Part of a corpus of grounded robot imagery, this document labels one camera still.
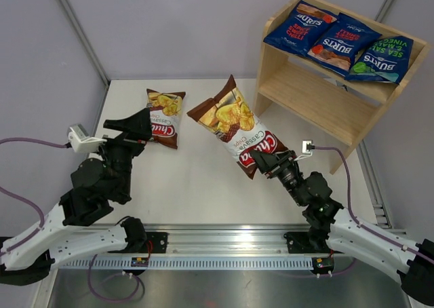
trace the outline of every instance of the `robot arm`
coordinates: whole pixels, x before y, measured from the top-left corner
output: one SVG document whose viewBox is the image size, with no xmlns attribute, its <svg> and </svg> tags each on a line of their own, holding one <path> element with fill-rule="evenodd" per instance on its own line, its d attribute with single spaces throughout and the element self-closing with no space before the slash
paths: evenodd
<svg viewBox="0 0 434 308">
<path fill-rule="evenodd" d="M 304 141 L 303 148 L 303 157 L 308 157 L 315 147 Z M 253 150 L 250 155 L 262 174 L 277 177 L 297 205 L 306 207 L 302 214 L 311 226 L 309 242 L 315 250 L 354 256 L 386 273 L 412 298 L 434 306 L 433 242 L 426 239 L 417 244 L 356 217 L 351 205 L 344 208 L 330 197 L 332 190 L 322 174 L 312 172 L 303 178 L 294 151 L 269 154 Z"/>
<path fill-rule="evenodd" d="M 122 133 L 116 138 L 92 138 L 81 126 L 70 127 L 70 147 L 78 153 L 95 152 L 102 159 L 86 159 L 71 174 L 73 188 L 45 215 L 41 227 L 38 222 L 16 237 L 0 238 L 0 283 L 31 284 L 69 261 L 111 250 L 137 252 L 145 246 L 146 233 L 137 218 L 85 237 L 73 235 L 111 213 L 109 200 L 122 205 L 131 200 L 132 160 L 152 136 L 149 109 L 126 119 L 106 120 L 104 127 Z M 27 239 L 35 229 L 38 232 Z"/>
</svg>

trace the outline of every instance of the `wooden shelf board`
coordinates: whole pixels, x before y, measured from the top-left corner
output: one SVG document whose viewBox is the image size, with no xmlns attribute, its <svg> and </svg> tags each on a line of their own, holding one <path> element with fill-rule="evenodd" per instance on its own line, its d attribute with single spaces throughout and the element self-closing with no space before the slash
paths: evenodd
<svg viewBox="0 0 434 308">
<path fill-rule="evenodd" d="M 328 77 L 331 77 L 332 79 L 335 79 L 349 88 L 352 88 L 365 96 L 374 99 L 376 101 L 379 101 L 380 103 L 386 103 L 387 99 L 389 99 L 389 96 L 393 93 L 395 88 L 397 87 L 394 83 L 381 83 L 381 82 L 350 82 L 345 81 L 344 77 L 336 74 L 334 71 L 331 71 L 330 69 L 326 69 L 322 67 L 320 64 L 317 64 L 316 62 L 313 62 L 312 60 L 308 58 L 303 58 L 294 54 L 290 54 L 288 52 L 285 52 L 283 50 L 277 49 L 276 47 L 273 47 L 272 45 L 269 45 L 267 43 L 264 43 L 266 47 L 271 47 L 279 52 L 282 52 L 284 54 L 287 54 L 289 58 L 295 58 L 299 60 L 304 65 L 311 67 L 315 69 L 316 71 L 323 73 L 327 75 Z"/>
<path fill-rule="evenodd" d="M 355 141 L 376 110 L 369 102 L 291 62 L 258 91 L 347 145 Z"/>
</svg>

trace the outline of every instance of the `red label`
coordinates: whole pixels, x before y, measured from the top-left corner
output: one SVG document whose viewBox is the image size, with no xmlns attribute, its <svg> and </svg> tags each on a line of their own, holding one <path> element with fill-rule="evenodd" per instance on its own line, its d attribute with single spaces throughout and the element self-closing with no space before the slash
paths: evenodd
<svg viewBox="0 0 434 308">
<path fill-rule="evenodd" d="M 173 126 L 152 123 L 152 134 L 160 137 L 172 137 L 175 134 L 175 128 Z"/>
<path fill-rule="evenodd" d="M 265 153 L 273 153 L 276 148 L 276 136 L 274 136 L 271 132 L 267 130 L 265 131 L 264 138 L 258 144 L 252 145 L 251 147 L 248 147 L 243 152 L 241 152 L 241 154 L 239 155 L 239 163 L 241 163 L 244 167 L 251 166 L 255 163 L 252 156 L 250 155 L 251 150 L 257 150 Z"/>
</svg>

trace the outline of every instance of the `wooden shelf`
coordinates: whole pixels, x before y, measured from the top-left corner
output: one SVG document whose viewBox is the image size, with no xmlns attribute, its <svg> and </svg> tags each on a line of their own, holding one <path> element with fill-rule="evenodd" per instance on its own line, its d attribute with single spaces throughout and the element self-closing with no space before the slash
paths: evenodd
<svg viewBox="0 0 434 308">
<path fill-rule="evenodd" d="M 346 145 L 353 144 L 375 111 L 369 102 L 291 62 L 285 63 L 258 91 Z"/>
<path fill-rule="evenodd" d="M 285 22 L 299 1 L 291 0 L 267 21 L 262 40 Z M 280 104 L 348 145 L 344 151 L 344 156 L 348 157 L 402 93 L 427 56 L 430 45 L 405 32 L 326 1 L 303 1 L 335 14 L 342 12 L 352 16 L 381 33 L 382 37 L 403 35 L 414 41 L 408 71 L 399 84 L 345 81 L 339 74 L 316 62 L 262 42 L 256 77 L 255 114 L 261 115 L 273 102 Z M 328 83 L 315 72 L 331 77 L 379 104 L 371 104 L 366 98 L 359 97 L 357 92 L 350 94 Z M 334 174 L 341 165 L 339 159 L 330 173 Z"/>
<path fill-rule="evenodd" d="M 389 99 L 389 96 L 391 96 L 391 94 L 397 87 L 397 85 L 393 83 L 381 83 L 381 82 L 366 83 L 366 82 L 345 81 L 343 76 L 336 74 L 334 71 L 331 71 L 330 69 L 326 69 L 322 67 L 320 64 L 313 62 L 308 58 L 303 58 L 294 54 L 287 53 L 283 50 L 277 49 L 276 47 L 273 47 L 272 45 L 266 43 L 264 43 L 264 45 L 265 47 L 271 47 L 276 49 L 278 52 L 287 55 L 289 58 L 295 58 L 296 60 L 300 61 L 303 65 L 311 67 L 316 71 L 323 73 L 324 75 L 327 75 L 328 77 L 331 77 L 332 79 L 335 79 L 345 84 L 346 86 L 364 94 L 365 96 L 374 99 L 376 101 L 379 101 L 380 103 L 386 103 L 387 99 Z"/>
</svg>

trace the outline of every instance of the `chip bag logo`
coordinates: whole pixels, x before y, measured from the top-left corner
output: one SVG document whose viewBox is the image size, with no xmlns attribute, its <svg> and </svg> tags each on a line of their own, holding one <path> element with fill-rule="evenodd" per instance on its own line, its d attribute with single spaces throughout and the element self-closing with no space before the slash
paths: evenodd
<svg viewBox="0 0 434 308">
<path fill-rule="evenodd" d="M 347 28 L 350 28 L 353 31 L 362 32 L 361 28 L 358 28 L 358 27 L 350 25 L 350 24 L 347 24 Z"/>
<path fill-rule="evenodd" d="M 165 126 L 152 123 L 152 134 L 160 137 L 172 137 L 175 134 L 175 128 L 172 125 Z"/>
<path fill-rule="evenodd" d="M 344 54 L 349 54 L 354 46 L 348 45 L 342 40 L 327 38 L 323 41 L 324 45 L 328 45 L 330 48 L 333 48 L 337 52 L 342 52 Z"/>
<path fill-rule="evenodd" d="M 366 62 L 371 62 L 376 67 L 384 71 L 392 71 L 396 65 L 396 62 L 391 62 L 390 60 L 385 60 L 384 58 L 375 57 L 369 54 L 366 54 L 363 57 L 363 60 L 365 60 Z"/>
<path fill-rule="evenodd" d="M 271 132 L 268 130 L 265 131 L 264 138 L 256 145 L 252 145 L 251 147 L 246 148 L 239 155 L 239 163 L 242 166 L 248 167 L 255 163 L 252 156 L 250 155 L 251 150 L 257 150 L 265 153 L 273 153 L 277 148 L 277 139 Z"/>
<path fill-rule="evenodd" d="M 297 15 L 297 18 L 299 18 L 304 23 L 309 24 L 309 25 L 321 25 L 321 23 L 322 23 L 322 21 L 313 20 L 310 17 L 308 17 L 307 15 L 299 14 L 299 15 Z"/>
</svg>

